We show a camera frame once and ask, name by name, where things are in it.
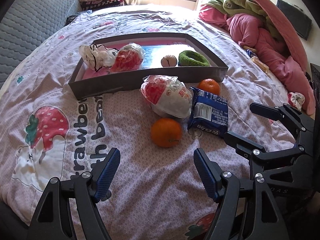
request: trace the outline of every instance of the snack package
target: snack package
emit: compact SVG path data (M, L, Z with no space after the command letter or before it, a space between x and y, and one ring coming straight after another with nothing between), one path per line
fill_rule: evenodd
M102 67L111 67L118 54L117 49L107 49L104 45L81 45L79 53L84 63L92 70L98 71Z
M247 54L248 54L248 56L249 56L250 58L252 58L252 57L258 57L258 56L257 56L255 53L253 53L251 50L247 49L246 51L247 51Z
M122 47L116 57L110 72L123 72L138 70L144 60L146 53L144 49L135 43L130 43Z
M141 85L141 93L161 117L186 118L191 114L192 95L178 77L152 75Z
M228 131L228 102L215 94L193 88L190 128L199 128L223 138Z

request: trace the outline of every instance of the green blanket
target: green blanket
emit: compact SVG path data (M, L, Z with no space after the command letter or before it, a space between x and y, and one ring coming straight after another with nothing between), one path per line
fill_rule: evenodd
M204 0L202 4L213 6L223 14L228 14L230 17L239 13L255 16L265 23L265 27L269 30L273 38L278 41L284 40L274 27L267 13L255 0Z

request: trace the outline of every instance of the pink bedsheet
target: pink bedsheet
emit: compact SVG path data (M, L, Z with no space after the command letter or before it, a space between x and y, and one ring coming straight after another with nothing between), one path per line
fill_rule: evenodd
M139 90L76 100L68 81L81 57L79 46L104 37L146 32L147 28L187 32L229 67L221 83L221 95L228 100L229 130L264 145L267 151L290 148L294 138L280 122L270 123L252 114L249 105L258 102L279 106L287 102L287 91L252 63L229 37L201 20L190 20L192 11L179 15L149 8L141 13L143 6L123 7L115 10L137 9L78 17L16 68L0 99L0 199L29 224L51 177L66 180L91 171L112 147L117 147L121 163L110 186L111 197L97 204L111 238L191 239L208 230L207 216L212 219L216 210L194 166L193 151L202 147L211 161L239 178L248 176L248 161L210 133L188 133L187 119L180 120L183 136L179 146L157 147L150 139L150 127L159 116L145 104ZM47 124L39 120L45 130L40 132L38 127L41 136L34 147L26 127L45 113L51 119L42 119ZM65 129L66 122L68 131L61 135L59 131ZM50 142L52 148L39 164ZM70 209L77 239L83 240L74 200Z

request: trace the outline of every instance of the pink pillow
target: pink pillow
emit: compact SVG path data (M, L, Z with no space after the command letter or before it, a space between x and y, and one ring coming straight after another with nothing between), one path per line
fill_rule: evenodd
M308 67L308 57L302 42L287 17L270 0L255 0L270 17L272 23L284 38L292 58L300 65L303 72Z
M201 6L199 18L204 22L217 25L221 28L224 28L226 31L228 31L228 26L227 26L228 16L210 5Z

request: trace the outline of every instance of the barcode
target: barcode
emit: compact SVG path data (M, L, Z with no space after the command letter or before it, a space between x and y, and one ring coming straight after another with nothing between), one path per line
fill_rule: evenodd
M212 107L203 103L196 103L193 118L203 118L211 121Z

